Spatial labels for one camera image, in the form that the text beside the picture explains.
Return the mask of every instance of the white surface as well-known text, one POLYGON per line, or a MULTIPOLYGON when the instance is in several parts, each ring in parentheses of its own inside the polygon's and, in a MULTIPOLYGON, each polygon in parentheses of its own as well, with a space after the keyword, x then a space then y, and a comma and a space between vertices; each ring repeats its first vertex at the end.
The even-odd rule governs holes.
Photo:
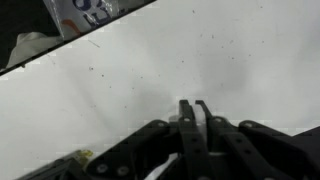
POLYGON ((319 5, 160 0, 2 76, 0 179, 104 151, 182 98, 233 124, 319 125, 319 5))

